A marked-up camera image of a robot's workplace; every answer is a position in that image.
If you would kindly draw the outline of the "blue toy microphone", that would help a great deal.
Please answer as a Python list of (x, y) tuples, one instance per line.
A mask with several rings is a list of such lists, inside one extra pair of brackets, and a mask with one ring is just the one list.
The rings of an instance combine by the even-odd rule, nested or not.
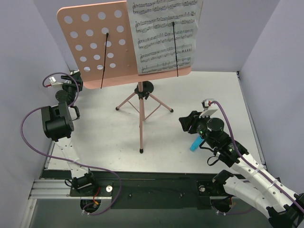
[(200, 136), (197, 137), (197, 139), (190, 146), (190, 151), (192, 152), (196, 151), (203, 142), (204, 139), (202, 139)]

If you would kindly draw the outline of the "sheet music page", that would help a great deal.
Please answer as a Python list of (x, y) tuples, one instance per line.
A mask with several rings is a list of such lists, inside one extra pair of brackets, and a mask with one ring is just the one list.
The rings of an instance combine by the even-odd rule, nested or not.
[(194, 63), (202, 7), (201, 0), (127, 1), (138, 74), (179, 70)]

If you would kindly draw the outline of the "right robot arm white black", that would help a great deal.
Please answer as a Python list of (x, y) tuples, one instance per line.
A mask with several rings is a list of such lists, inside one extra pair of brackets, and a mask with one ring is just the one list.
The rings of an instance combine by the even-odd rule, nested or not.
[(227, 170), (213, 178), (212, 188), (217, 194), (236, 196), (260, 211), (274, 228), (296, 228), (304, 220), (304, 195), (297, 194), (270, 175), (264, 166), (224, 131), (219, 118), (201, 116), (192, 111), (180, 117), (183, 131), (197, 133), (213, 150), (214, 155), (246, 180), (238, 179)]

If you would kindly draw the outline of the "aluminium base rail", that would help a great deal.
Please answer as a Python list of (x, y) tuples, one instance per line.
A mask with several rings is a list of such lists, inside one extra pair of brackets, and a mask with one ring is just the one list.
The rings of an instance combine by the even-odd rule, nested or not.
[[(29, 194), (30, 199), (65, 199), (77, 198), (82, 200), (101, 200), (114, 199), (118, 194), (119, 185), (112, 181), (101, 181), (96, 190), (77, 191), (71, 187), (65, 180), (35, 180)], [(140, 195), (169, 195), (183, 197), (186, 192), (196, 194), (196, 190), (190, 188), (182, 188), (179, 186), (170, 187), (168, 183), (160, 183), (159, 180), (140, 180), (135, 183), (131, 180), (131, 184), (124, 184), (120, 196), (126, 194), (128, 197)]]

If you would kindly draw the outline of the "pink perforated music stand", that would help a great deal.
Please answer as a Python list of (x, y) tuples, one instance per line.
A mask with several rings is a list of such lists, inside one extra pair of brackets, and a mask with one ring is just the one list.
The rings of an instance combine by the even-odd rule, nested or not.
[[(57, 20), (84, 86), (90, 89), (184, 76), (191, 67), (152, 74), (138, 74), (127, 0), (63, 7)], [(139, 98), (142, 124), (147, 115)]]

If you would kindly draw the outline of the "black microphone desk stand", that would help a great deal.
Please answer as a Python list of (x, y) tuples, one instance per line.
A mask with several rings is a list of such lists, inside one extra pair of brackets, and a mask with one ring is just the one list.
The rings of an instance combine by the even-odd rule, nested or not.
[(140, 97), (148, 97), (154, 91), (154, 86), (150, 81), (139, 82), (134, 92)]

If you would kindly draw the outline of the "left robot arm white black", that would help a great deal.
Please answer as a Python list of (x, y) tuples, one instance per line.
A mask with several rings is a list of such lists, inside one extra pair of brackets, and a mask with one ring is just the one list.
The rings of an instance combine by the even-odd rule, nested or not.
[(75, 110), (76, 119), (80, 118), (80, 111), (74, 105), (74, 101), (79, 92), (82, 91), (83, 81), (79, 71), (71, 73), (70, 76), (61, 76), (65, 82), (60, 83), (51, 76), (50, 86), (59, 86), (61, 89), (56, 92), (55, 98), (58, 105), (46, 106), (41, 109), (43, 131), (47, 138), (55, 142), (71, 171), (71, 180), (65, 183), (72, 190), (78, 193), (91, 196), (98, 191), (98, 184), (88, 167), (79, 165), (79, 157), (72, 143), (72, 132), (74, 131), (73, 118), (70, 108)]

